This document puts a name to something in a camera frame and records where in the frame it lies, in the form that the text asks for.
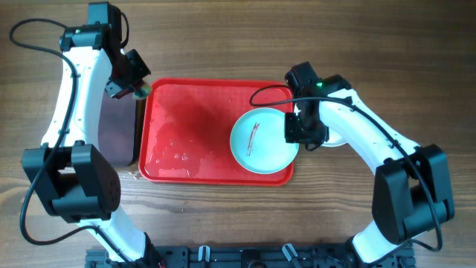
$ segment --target white bowl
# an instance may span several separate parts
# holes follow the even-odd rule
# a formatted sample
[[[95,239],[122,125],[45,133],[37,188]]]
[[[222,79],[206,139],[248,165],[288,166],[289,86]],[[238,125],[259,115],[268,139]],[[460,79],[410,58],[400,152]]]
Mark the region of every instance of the white bowl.
[[[242,115],[231,130],[230,147],[240,165],[259,174],[284,169],[299,150],[299,144],[288,144],[284,138],[284,112],[272,108]]]

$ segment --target wooden surface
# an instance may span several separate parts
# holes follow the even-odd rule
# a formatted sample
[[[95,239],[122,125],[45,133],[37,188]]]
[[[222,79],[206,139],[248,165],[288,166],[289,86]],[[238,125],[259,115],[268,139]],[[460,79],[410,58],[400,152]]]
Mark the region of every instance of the wooden surface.
[[[0,267],[82,267],[99,244],[81,233],[32,246],[18,222],[29,186],[22,151],[39,145],[60,88],[56,57],[15,47],[20,19],[86,23],[85,1],[0,4]],[[160,77],[283,80],[310,61],[319,75],[341,74],[389,125],[447,152],[456,217],[443,226],[442,252],[417,248],[419,267],[476,266],[476,4],[471,1],[122,1],[128,48]],[[58,48],[61,29],[27,25],[16,37]],[[346,146],[301,150],[280,188],[152,184],[119,169],[124,208],[155,245],[343,242],[372,219],[373,176]],[[74,226],[28,211],[34,237]],[[434,233],[422,239],[435,243]]]

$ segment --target black cable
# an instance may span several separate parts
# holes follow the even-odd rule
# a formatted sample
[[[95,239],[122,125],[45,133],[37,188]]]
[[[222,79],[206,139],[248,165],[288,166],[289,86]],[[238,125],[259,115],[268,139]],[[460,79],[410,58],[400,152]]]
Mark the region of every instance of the black cable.
[[[66,110],[66,114],[65,114],[65,120],[63,121],[62,123],[62,126],[61,126],[61,130],[59,131],[59,136],[58,136],[58,139],[57,139],[57,142],[55,143],[55,145],[53,146],[53,148],[51,148],[51,152],[49,153],[48,157],[46,158],[45,162],[43,163],[43,165],[41,166],[41,168],[39,169],[38,173],[35,175],[35,178],[33,179],[33,181],[31,182],[31,185],[25,195],[25,201],[23,202],[23,205],[22,205],[22,210],[21,210],[21,213],[20,213],[20,231],[23,235],[23,237],[25,238],[26,241],[28,241],[29,243],[32,243],[33,245],[37,245],[37,246],[45,246],[45,245],[51,245],[51,244],[54,244],[54,243],[58,243],[62,240],[65,240],[66,238],[72,236],[72,235],[75,235],[76,233],[78,232],[81,232],[82,230],[86,230],[86,229],[92,229],[92,230],[95,230],[104,240],[105,242],[126,262],[128,263],[128,265],[132,266],[132,263],[122,254],[122,252],[120,252],[120,250],[110,241],[110,239],[107,238],[107,236],[104,235],[104,233],[99,229],[99,227],[97,226],[83,226],[83,227],[79,227],[67,234],[64,234],[58,238],[55,238],[55,239],[52,239],[52,240],[46,240],[46,241],[39,241],[39,240],[35,240],[34,238],[32,238],[29,234],[28,234],[28,230],[26,228],[26,216],[27,216],[27,210],[28,210],[28,204],[30,203],[30,199],[31,199],[31,196],[33,195],[33,192],[35,191],[35,188],[36,188],[36,184],[38,183],[38,181],[41,179],[43,173],[45,172],[46,170],[46,167],[49,166],[51,164],[51,162],[53,161],[54,159],[54,156],[58,150],[58,148],[60,147],[61,143],[62,143],[62,140],[64,139],[65,137],[65,134],[67,133],[67,128],[68,128],[68,122],[70,121],[71,119],[71,113],[72,113],[72,110],[73,110],[73,105],[74,105],[74,99],[76,98],[76,92],[77,92],[77,70],[74,66],[74,64],[63,54],[61,54],[60,52],[58,51],[54,51],[50,48],[43,48],[43,47],[39,47],[39,46],[35,46],[35,45],[28,45],[28,44],[24,44],[24,43],[21,43],[21,42],[18,42],[16,41],[14,38],[13,38],[13,33],[15,32],[15,30],[20,27],[21,25],[24,25],[24,24],[27,24],[29,22],[47,22],[47,23],[52,23],[54,25],[58,25],[60,27],[63,27],[63,28],[67,28],[64,24],[61,24],[59,22],[55,22],[53,20],[50,20],[50,19],[26,19],[26,20],[22,20],[20,22],[18,22],[17,24],[15,24],[11,30],[10,30],[10,34],[9,34],[9,37],[10,37],[10,41],[15,44],[15,45],[18,45],[22,48],[28,48],[28,49],[33,49],[33,50],[36,50],[36,51],[43,51],[43,52],[47,52],[49,54],[53,54],[55,56],[58,56],[60,57],[61,59],[63,59],[64,61],[66,61],[66,63],[68,64],[69,68],[71,69],[71,75],[73,77],[73,83],[72,83],[72,89],[71,89],[71,97],[69,98],[69,102],[68,102],[68,108]]]
[[[420,185],[422,186],[423,188],[423,191],[425,192],[425,197],[428,201],[428,204],[430,206],[430,212],[431,212],[431,217],[432,217],[432,220],[433,220],[433,225],[434,225],[434,229],[435,229],[435,232],[436,232],[436,235],[437,235],[437,246],[436,247],[432,247],[432,246],[429,246],[427,243],[423,243],[422,241],[420,240],[416,240],[416,239],[410,239],[410,242],[412,243],[415,243],[417,245],[420,245],[432,252],[439,252],[442,247],[443,247],[443,235],[442,235],[442,232],[441,232],[441,225],[440,225],[440,221],[438,220],[438,217],[437,217],[437,212],[436,212],[436,209],[434,207],[434,204],[433,204],[433,199],[431,198],[431,194],[430,194],[430,191],[428,189],[428,186],[426,185],[426,182],[425,180],[422,178],[422,175],[420,174],[420,172],[418,171],[417,167],[415,166],[415,164],[410,160],[410,157],[408,156],[408,154],[405,152],[405,150],[403,150],[402,146],[400,145],[400,143],[394,139],[392,137],[392,135],[390,135],[387,130],[385,130],[385,128],[383,128],[379,122],[377,122],[375,119],[373,119],[370,115],[368,115],[366,112],[362,111],[361,109],[359,109],[357,106],[355,105],[352,105],[352,104],[349,104],[345,101],[343,101],[342,99],[340,98],[329,98],[329,97],[303,97],[303,98],[293,98],[293,99],[288,99],[288,100],[280,100],[280,101],[275,101],[275,102],[271,102],[271,103],[254,103],[253,102],[253,98],[254,96],[256,96],[256,94],[258,94],[259,92],[263,91],[263,90],[266,90],[266,89],[270,89],[270,88],[276,88],[276,87],[285,87],[285,88],[288,88],[288,86],[286,85],[272,85],[272,86],[265,86],[261,89],[258,89],[255,93],[253,93],[253,95],[250,97],[250,104],[252,106],[255,106],[255,107],[267,107],[267,106],[276,106],[276,105],[281,105],[281,104],[285,104],[285,103],[294,103],[294,102],[297,102],[297,101],[330,101],[330,102],[333,102],[333,103],[339,103],[341,105],[344,105],[344,106],[347,106],[349,108],[351,108],[353,111],[356,111],[358,113],[360,113],[361,115],[363,115],[366,119],[368,119],[373,125],[375,125],[383,134],[384,136],[387,138],[388,141],[391,142],[391,144],[402,154],[405,162],[407,163],[407,165],[410,167],[410,169],[414,172],[415,174],[415,177],[416,179],[418,179]]]
[[[126,14],[124,14],[123,12],[120,13],[122,15],[122,17],[124,17],[124,21],[126,22],[126,38],[124,40],[124,42],[122,42],[120,44],[120,48],[125,48],[127,43],[129,42],[129,21],[127,20],[127,16]]]

